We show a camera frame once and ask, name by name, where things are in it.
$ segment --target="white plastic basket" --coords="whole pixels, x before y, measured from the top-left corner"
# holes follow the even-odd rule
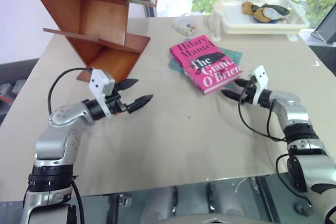
[[[252,16],[243,13],[243,2],[255,5],[281,5],[290,10],[287,21],[276,24],[256,23]],[[301,29],[309,27],[305,18],[305,10],[291,0],[217,0],[214,4],[214,15],[221,17],[222,26],[227,34],[297,34]]]

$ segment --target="beige tabletop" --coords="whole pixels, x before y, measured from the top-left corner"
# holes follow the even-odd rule
[[[208,34],[203,28],[194,36]],[[275,159],[286,152],[247,129],[237,103],[220,92],[201,95],[182,74],[168,68],[169,47],[185,37],[171,28],[172,18],[129,20],[131,33],[151,41],[130,74],[139,82],[122,92],[122,101],[154,94],[131,115],[96,123],[81,140],[75,164],[81,194],[99,195],[189,184],[222,178],[272,174]],[[243,77],[264,65],[270,90],[301,97],[316,133],[336,159],[336,81],[305,42],[285,35],[223,35],[218,46],[243,53]],[[55,35],[37,62],[0,127],[0,201],[22,200],[35,156],[35,142],[48,123],[47,93],[65,69],[83,66],[70,44]],[[52,108],[92,99],[87,83],[69,73],[57,84]],[[268,111],[246,105],[246,121],[265,132]],[[276,117],[271,132],[281,136]],[[281,170],[285,170],[285,160]]]

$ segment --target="wooden bookshelf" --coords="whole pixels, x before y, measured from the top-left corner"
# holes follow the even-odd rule
[[[150,38],[127,33],[126,0],[41,0],[60,30],[88,67],[127,78]],[[88,81],[84,72],[80,80]]]

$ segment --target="pink book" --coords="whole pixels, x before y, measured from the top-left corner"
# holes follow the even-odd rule
[[[205,35],[173,46],[170,52],[203,94],[220,89],[242,73]]]

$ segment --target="black cable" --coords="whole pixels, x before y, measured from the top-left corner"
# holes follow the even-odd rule
[[[285,181],[281,178],[281,176],[280,176],[280,173],[279,173],[279,161],[280,161],[280,159],[282,159],[283,157],[286,157],[286,156],[289,156],[289,154],[287,153],[287,154],[282,154],[281,156],[279,156],[278,158],[277,158],[277,161],[275,162],[275,168],[276,168],[276,170],[277,170],[277,175],[278,175],[278,177],[279,177],[279,179],[280,179],[280,181],[283,183],[283,185],[292,193],[292,194],[294,194],[295,196],[297,196],[297,197],[299,197],[299,198],[301,198],[301,199],[305,199],[305,200],[308,200],[305,196],[302,196],[302,195],[299,195],[299,194],[297,194],[296,192],[294,192],[286,183],[285,183]]]
[[[268,113],[268,118],[267,118],[267,123],[266,123],[266,130],[267,130],[267,134],[268,136],[275,142],[278,142],[277,139],[279,138],[274,138],[271,136],[271,134],[269,133],[269,123],[271,121],[271,116],[272,116],[272,111],[273,111],[273,106],[274,106],[274,102],[272,102],[271,106],[269,107],[269,113]]]
[[[92,71],[92,68],[70,68],[66,71],[64,71],[63,73],[61,73],[57,78],[56,80],[53,82],[53,84],[51,85],[50,89],[49,89],[49,93],[48,93],[48,112],[49,112],[49,115],[51,114],[52,110],[51,110],[51,94],[54,90],[54,87],[56,86],[57,82],[67,73],[69,72],[72,72],[72,71],[75,71],[75,70],[87,70],[89,72]]]
[[[26,195],[27,195],[28,189],[29,189],[29,186],[27,187],[27,190],[26,190],[26,192],[25,192],[25,196],[23,197],[23,201],[22,201],[22,206],[23,206],[23,207],[25,207]]]
[[[78,188],[77,188],[76,183],[75,183],[74,180],[71,181],[71,185],[72,185],[72,187],[74,188],[73,190],[74,190],[74,192],[75,192],[75,195],[76,195],[76,198],[77,198],[77,202],[78,202],[80,224],[85,224],[85,221],[84,221],[84,209],[83,209],[83,203],[82,203],[82,199],[81,199],[81,197],[80,197]]]
[[[261,136],[269,137],[270,139],[272,139],[272,140],[274,140],[274,141],[277,141],[277,142],[279,142],[279,141],[285,141],[285,140],[283,140],[283,139],[280,139],[280,138],[277,138],[277,137],[272,137],[272,136],[270,136],[270,135],[266,135],[266,134],[264,134],[264,133],[262,133],[262,132],[259,132],[259,131],[255,130],[254,128],[250,127],[250,126],[245,122],[245,120],[244,120],[244,118],[243,118],[243,116],[242,116],[242,114],[241,114],[240,106],[241,106],[241,104],[242,104],[243,95],[245,94],[245,91],[247,90],[247,88],[248,88],[250,85],[251,85],[251,81],[248,81],[247,85],[244,87],[244,89],[243,89],[243,91],[242,91],[242,93],[241,93],[241,95],[240,95],[240,97],[239,97],[239,101],[238,101],[238,112],[239,112],[240,119],[242,120],[242,122],[244,123],[244,125],[245,125],[246,127],[248,127],[251,131],[253,131],[253,132],[255,132],[255,133],[257,133],[257,134],[259,134],[259,135],[261,135]]]
[[[312,33],[310,34],[310,36],[313,37],[313,38],[315,38],[315,39],[318,39],[318,40],[320,40],[320,41],[325,42],[324,39],[321,39],[321,38],[316,37],[316,36],[314,35],[314,32],[312,32]]]

